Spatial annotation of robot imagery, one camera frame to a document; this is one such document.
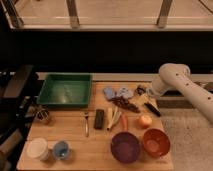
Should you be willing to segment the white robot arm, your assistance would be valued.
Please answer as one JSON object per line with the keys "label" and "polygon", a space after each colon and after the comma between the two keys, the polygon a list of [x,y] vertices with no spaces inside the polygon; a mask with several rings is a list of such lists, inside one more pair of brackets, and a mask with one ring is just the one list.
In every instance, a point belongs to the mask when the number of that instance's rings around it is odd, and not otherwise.
{"label": "white robot arm", "polygon": [[189,76],[190,68],[187,65],[165,63],[145,92],[148,97],[157,98],[175,88],[213,124],[213,94],[195,84]]}

